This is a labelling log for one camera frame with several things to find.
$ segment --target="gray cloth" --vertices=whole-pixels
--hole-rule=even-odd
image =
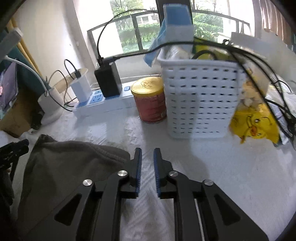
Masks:
[[[28,233],[84,179],[105,180],[130,160],[124,150],[88,142],[57,142],[41,135],[24,172],[18,229]]]

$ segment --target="black power adapter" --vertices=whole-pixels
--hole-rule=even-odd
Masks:
[[[115,62],[101,64],[94,75],[105,98],[120,95],[122,83]]]

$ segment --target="cardboard box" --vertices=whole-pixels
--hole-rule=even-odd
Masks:
[[[0,120],[0,130],[14,138],[18,138],[30,130],[32,112],[38,108],[37,99],[32,91],[26,88],[20,89],[15,103]]]

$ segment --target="yellow can lid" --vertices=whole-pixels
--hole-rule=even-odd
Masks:
[[[139,79],[131,86],[131,92],[139,98],[156,96],[163,92],[163,79],[160,77]]]

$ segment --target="power strip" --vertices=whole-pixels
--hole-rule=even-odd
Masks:
[[[77,103],[73,108],[76,117],[85,117],[94,113],[104,113],[112,110],[135,107],[135,99],[131,93],[131,86],[135,81],[122,84],[122,91],[118,96],[105,98],[102,91],[93,91],[88,101]]]

